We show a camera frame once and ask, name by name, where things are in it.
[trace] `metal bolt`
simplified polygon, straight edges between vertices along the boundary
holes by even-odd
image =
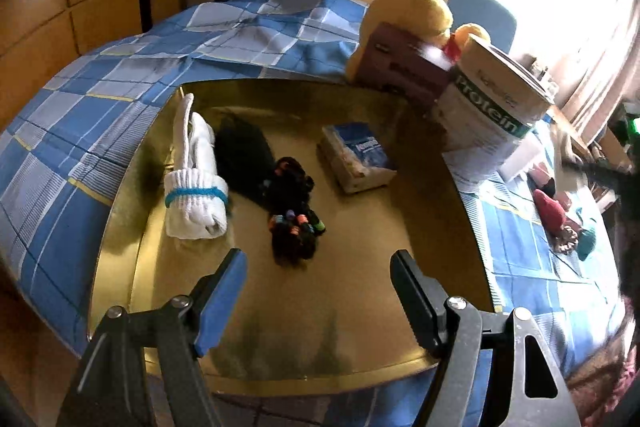
[[[187,295],[177,295],[171,299],[171,306],[174,308],[186,308],[191,302]]]
[[[463,310],[466,308],[466,301],[462,297],[449,297],[449,306],[455,310]]]
[[[531,318],[531,312],[526,308],[516,308],[513,313],[521,321],[528,321]]]
[[[112,306],[107,310],[107,317],[110,319],[117,319],[118,317],[122,317],[123,311],[124,309],[122,309],[122,306]]]

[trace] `tissue packet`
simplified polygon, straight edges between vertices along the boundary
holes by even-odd
[[[367,123],[324,126],[319,146],[347,194],[386,185],[396,175]]]

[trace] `checkered blanket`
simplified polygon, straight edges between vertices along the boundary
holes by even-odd
[[[88,300],[111,202],[175,88],[268,76],[339,81],[363,13],[354,0],[201,4],[146,34],[78,58],[23,108],[0,136],[0,255],[24,297],[69,347],[76,353],[86,347]],[[537,133],[549,147],[548,128],[540,124]],[[575,254],[550,252],[524,182],[507,186],[494,176],[479,195],[464,194],[463,200],[495,306],[529,308],[567,374],[616,330],[623,315],[593,198],[588,192],[575,196],[582,218],[593,217],[598,232],[596,251],[585,263]],[[479,375],[487,374],[483,367]],[[426,385],[430,379],[416,378]],[[417,392],[410,396],[409,381],[403,382],[376,391],[378,405],[419,403],[425,388],[409,386]],[[389,398],[380,402],[380,393]],[[403,425],[385,418],[380,425]]]

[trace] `golden tray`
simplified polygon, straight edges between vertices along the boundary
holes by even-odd
[[[231,194],[229,229],[218,239],[164,233],[162,178],[172,168],[172,122],[182,92],[215,129],[234,111],[258,124],[274,156],[293,156],[316,181],[312,208],[327,232],[303,269],[271,253],[267,213]],[[318,153],[321,127],[367,121],[398,175],[388,187],[345,195]],[[399,96],[300,80],[184,84],[136,150],[104,231],[89,314],[93,333],[110,306],[153,309],[189,293],[231,247],[248,277],[222,341],[200,364],[212,391],[254,396],[327,394],[394,380],[434,365],[415,341],[389,279],[389,259],[412,252],[421,270],[491,310],[471,224],[440,155],[442,136]],[[159,375],[157,353],[146,368]]]

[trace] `blue gripper pad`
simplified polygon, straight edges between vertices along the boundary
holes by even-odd
[[[200,328],[193,343],[198,357],[204,357],[212,347],[216,347],[222,338],[226,323],[231,316],[240,290],[246,280],[247,260],[242,250],[232,250],[227,255],[231,256],[230,263],[226,258],[215,273],[218,279],[213,291],[210,293],[206,304],[200,312]]]

